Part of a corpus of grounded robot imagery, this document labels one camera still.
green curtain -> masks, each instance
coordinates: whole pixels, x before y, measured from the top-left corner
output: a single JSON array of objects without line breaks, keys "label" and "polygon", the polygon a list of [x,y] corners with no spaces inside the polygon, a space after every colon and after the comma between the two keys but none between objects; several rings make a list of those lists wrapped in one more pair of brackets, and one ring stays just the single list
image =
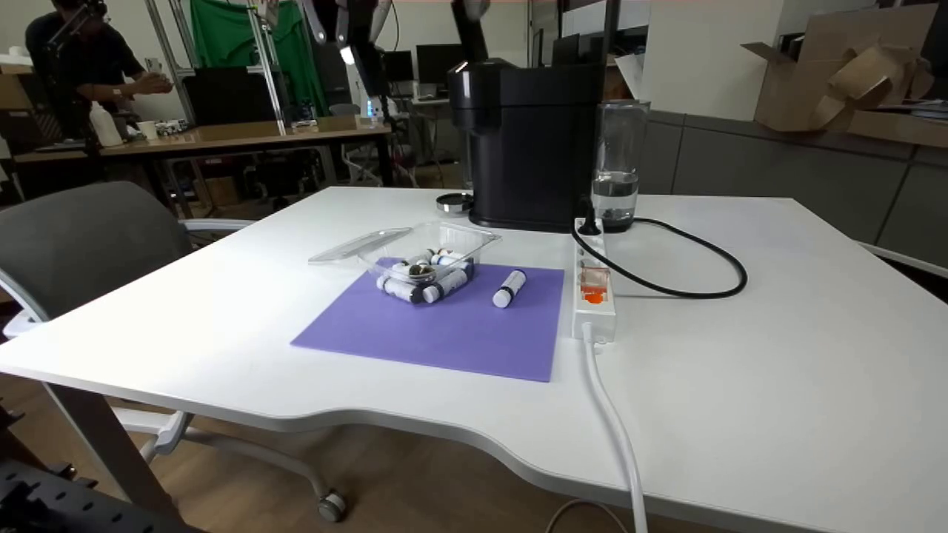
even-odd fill
[{"label": "green curtain", "polygon": [[[258,64],[254,36],[242,6],[189,0],[189,19],[201,68]],[[278,6],[272,43],[294,105],[325,116],[325,93],[310,55],[307,28],[294,2]]]}]

desk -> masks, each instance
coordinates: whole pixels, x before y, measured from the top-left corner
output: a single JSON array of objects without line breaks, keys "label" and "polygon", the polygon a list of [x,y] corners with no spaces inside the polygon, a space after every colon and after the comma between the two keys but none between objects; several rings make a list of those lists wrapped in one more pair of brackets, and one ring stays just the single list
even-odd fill
[{"label": "desk", "polygon": [[[390,160],[387,160],[387,128],[359,128],[359,129],[316,129],[316,128],[287,128],[278,129],[276,122],[250,122],[250,123],[214,123],[214,128],[192,128],[179,135],[165,135],[158,141],[127,141],[101,147],[97,157],[104,160],[168,160],[168,157],[214,157],[214,153],[242,153],[242,150],[276,150],[294,145],[325,145],[325,141],[353,141],[371,139],[378,147],[378,173],[383,184],[390,185]],[[21,190],[16,169],[19,166],[39,166],[39,162],[69,162],[87,160],[84,150],[30,150],[10,160],[10,173]]]},{"label": "desk", "polygon": [[[310,196],[0,347],[0,369],[270,431],[378,424],[457,438],[535,484],[621,504],[567,311],[546,385],[290,347],[362,270],[307,256],[377,227],[432,222],[436,196]],[[618,283],[627,299],[602,372],[651,510],[731,529],[940,529],[948,308],[795,202],[645,196],[639,209],[749,270],[746,293],[727,301]],[[430,243],[417,234],[387,252],[417,252]],[[482,256],[564,265],[573,243],[500,231]],[[667,283],[731,283],[715,253],[651,227],[615,239],[615,256]]]}]

gray chair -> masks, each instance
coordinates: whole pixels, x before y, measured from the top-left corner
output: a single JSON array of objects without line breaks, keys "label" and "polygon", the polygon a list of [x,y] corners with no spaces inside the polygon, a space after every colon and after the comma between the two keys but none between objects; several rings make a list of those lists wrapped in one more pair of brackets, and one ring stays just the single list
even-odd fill
[{"label": "gray chair", "polygon": [[[242,224],[233,218],[180,224],[134,184],[94,184],[5,206],[0,209],[0,290],[21,304],[5,336],[41,329],[41,323],[189,253],[195,234],[227,234]],[[150,436],[139,450],[146,462],[189,438],[304,477],[330,520],[340,520],[346,511],[344,499],[322,492],[319,477],[303,458],[232,436],[198,431],[186,410],[113,410],[127,431]]]}]

black coffee maker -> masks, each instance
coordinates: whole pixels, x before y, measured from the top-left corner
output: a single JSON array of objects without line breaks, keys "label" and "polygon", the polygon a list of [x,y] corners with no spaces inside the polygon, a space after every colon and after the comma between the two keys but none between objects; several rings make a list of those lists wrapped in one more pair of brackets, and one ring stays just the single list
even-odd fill
[{"label": "black coffee maker", "polygon": [[472,218],[497,227],[568,231],[575,216],[589,209],[605,55],[558,68],[487,59],[479,33],[487,2],[479,6],[454,0],[467,61],[450,73],[450,105],[454,123],[466,133],[461,170],[475,184]]}]

